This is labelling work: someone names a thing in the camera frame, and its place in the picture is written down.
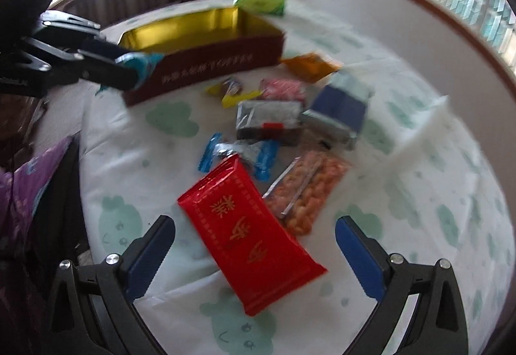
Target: chinese characters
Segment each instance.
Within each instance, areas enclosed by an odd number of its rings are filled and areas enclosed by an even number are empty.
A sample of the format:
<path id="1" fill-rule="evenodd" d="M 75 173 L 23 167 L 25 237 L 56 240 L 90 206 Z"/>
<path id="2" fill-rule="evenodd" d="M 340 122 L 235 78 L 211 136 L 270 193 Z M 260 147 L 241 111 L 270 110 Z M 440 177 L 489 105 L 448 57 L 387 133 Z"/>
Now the chinese characters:
<path id="1" fill-rule="evenodd" d="M 263 246 L 263 240 L 254 245 L 247 257 L 247 263 L 261 262 L 267 256 L 267 247 Z"/>
<path id="2" fill-rule="evenodd" d="M 233 196 L 223 196 L 221 199 L 218 200 L 217 203 L 210 206 L 212 209 L 212 212 L 216 213 L 219 217 L 223 217 L 225 214 L 227 214 L 229 211 L 232 211 L 235 209 L 235 203 L 233 202 Z"/>
<path id="3" fill-rule="evenodd" d="M 240 218 L 235 226 L 233 227 L 233 231 L 231 231 L 230 240 L 245 238 L 249 233 L 249 229 L 251 229 L 251 225 L 245 222 L 246 217 Z"/>
<path id="4" fill-rule="evenodd" d="M 166 84 L 172 81 L 176 81 L 179 78 L 184 78 L 188 76 L 195 76 L 197 74 L 203 74 L 207 70 L 214 71 L 216 69 L 224 68 L 224 67 L 235 67 L 238 65 L 243 65 L 251 62 L 253 60 L 253 54 L 243 54 L 243 55 L 234 55 L 228 58 L 222 58 L 219 60 L 212 60 L 208 62 L 204 62 L 199 65 L 193 65 L 190 68 L 184 68 L 182 70 L 174 71 L 168 76 L 162 77 L 162 84 Z"/>

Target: blue candy wrapper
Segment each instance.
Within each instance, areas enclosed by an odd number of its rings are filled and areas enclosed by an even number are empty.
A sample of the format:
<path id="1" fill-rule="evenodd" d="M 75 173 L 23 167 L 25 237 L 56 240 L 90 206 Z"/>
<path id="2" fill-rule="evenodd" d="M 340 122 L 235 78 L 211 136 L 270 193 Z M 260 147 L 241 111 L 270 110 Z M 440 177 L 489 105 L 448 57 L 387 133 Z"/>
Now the blue candy wrapper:
<path id="1" fill-rule="evenodd" d="M 272 139 L 249 144 L 246 141 L 227 142 L 220 132 L 211 138 L 199 163 L 199 171 L 208 173 L 215 159 L 223 160 L 233 154 L 252 167 L 253 176 L 258 181 L 269 181 L 270 172 L 276 161 L 280 144 Z"/>
<path id="2" fill-rule="evenodd" d="M 128 52 L 115 59 L 115 62 L 136 70 L 138 83 L 133 88 L 136 90 L 152 74 L 163 57 L 162 53 Z"/>

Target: white tablecloth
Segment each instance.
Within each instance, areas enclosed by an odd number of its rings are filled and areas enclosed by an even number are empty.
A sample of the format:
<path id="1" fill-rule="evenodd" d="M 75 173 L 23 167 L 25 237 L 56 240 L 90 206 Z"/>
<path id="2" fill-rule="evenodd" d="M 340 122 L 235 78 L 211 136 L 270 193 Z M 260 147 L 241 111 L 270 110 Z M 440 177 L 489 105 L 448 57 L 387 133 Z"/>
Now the white tablecloth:
<path id="1" fill-rule="evenodd" d="M 105 29 L 120 34 L 166 16 L 229 5 L 185 3 Z M 194 228 L 175 203 L 201 177 L 197 165 L 216 131 L 234 132 L 235 109 L 223 109 L 190 86 L 126 108 L 117 91 L 96 95 L 84 115 L 81 194 L 92 254 L 122 253 L 160 214 L 171 215 L 176 240 L 145 297 L 135 303 L 165 350 L 174 355 L 339 354 L 375 305 L 334 239 L 335 220 L 351 215 L 388 253 L 433 265 L 449 259 L 468 323 L 470 353 L 485 346 L 505 301 L 514 237 L 504 195 L 478 144 L 425 80 L 376 42 L 336 18 L 289 0 L 286 15 L 268 18 L 286 30 L 285 55 L 322 51 L 376 91 L 353 169 L 301 239 L 329 273 L 250 318 L 228 291 Z M 239 77 L 247 88 L 282 66 Z M 393 353 L 411 315 L 384 353 Z"/>

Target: orange snack bag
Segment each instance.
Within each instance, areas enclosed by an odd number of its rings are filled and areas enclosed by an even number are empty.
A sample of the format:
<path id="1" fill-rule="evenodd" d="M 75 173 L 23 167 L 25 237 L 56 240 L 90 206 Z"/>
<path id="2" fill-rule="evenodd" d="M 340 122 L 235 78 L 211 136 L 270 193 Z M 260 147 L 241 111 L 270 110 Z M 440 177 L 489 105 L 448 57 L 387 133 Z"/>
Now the orange snack bag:
<path id="1" fill-rule="evenodd" d="M 323 58 L 316 53 L 282 59 L 281 62 L 298 78 L 312 84 L 342 68 L 341 63 L 329 57 Z"/>
<path id="2" fill-rule="evenodd" d="M 308 151 L 271 185 L 263 196 L 265 204 L 291 235 L 309 234 L 326 199 L 349 168 L 349 163 L 327 152 Z"/>

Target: candy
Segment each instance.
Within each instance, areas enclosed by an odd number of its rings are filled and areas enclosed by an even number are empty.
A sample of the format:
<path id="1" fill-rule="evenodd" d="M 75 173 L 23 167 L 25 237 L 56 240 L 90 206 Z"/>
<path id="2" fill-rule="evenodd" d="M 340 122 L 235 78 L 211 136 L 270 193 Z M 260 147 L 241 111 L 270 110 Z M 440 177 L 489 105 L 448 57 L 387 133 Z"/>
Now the candy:
<path id="1" fill-rule="evenodd" d="M 306 235 L 349 164 L 323 151 L 295 159 L 263 195 L 269 210 L 294 235 Z"/>
<path id="2" fill-rule="evenodd" d="M 208 173 L 215 159 L 223 160 L 238 154 L 248 164 L 258 181 L 269 181 L 270 171 L 276 161 L 279 144 L 272 139 L 249 144 L 246 141 L 228 142 L 220 132 L 211 138 L 199 163 L 199 171 Z"/>
<path id="3" fill-rule="evenodd" d="M 304 103 L 305 88 L 299 80 L 281 78 L 264 78 L 260 82 L 261 98 L 263 100 L 297 100 Z"/>
<path id="4" fill-rule="evenodd" d="M 236 96 L 237 94 L 240 94 L 242 90 L 242 83 L 238 79 L 231 76 L 217 84 L 212 85 L 211 87 L 208 87 L 206 92 L 211 96 L 216 96 L 222 99 L 225 95 Z"/>
<path id="5" fill-rule="evenodd" d="M 241 101 L 252 100 L 262 94 L 258 90 L 253 90 L 248 93 L 242 93 L 242 91 L 242 83 L 232 76 L 206 89 L 206 92 L 209 95 L 216 96 L 221 99 L 220 102 L 222 103 L 223 108 L 236 106 Z"/>
<path id="6" fill-rule="evenodd" d="M 236 116 L 238 139 L 276 139 L 282 145 L 299 143 L 303 129 L 298 101 L 247 100 L 239 103 Z"/>
<path id="7" fill-rule="evenodd" d="M 336 72 L 300 120 L 353 149 L 373 94 L 371 88 L 347 72 Z"/>
<path id="8" fill-rule="evenodd" d="M 316 53 L 299 55 L 294 58 L 282 59 L 287 68 L 298 78 L 307 83 L 316 83 L 321 78 L 326 77 L 342 68 L 342 64 L 330 57 L 322 57 Z"/>
<path id="9" fill-rule="evenodd" d="M 177 202 L 249 316 L 326 272 L 269 212 L 236 155 Z"/>

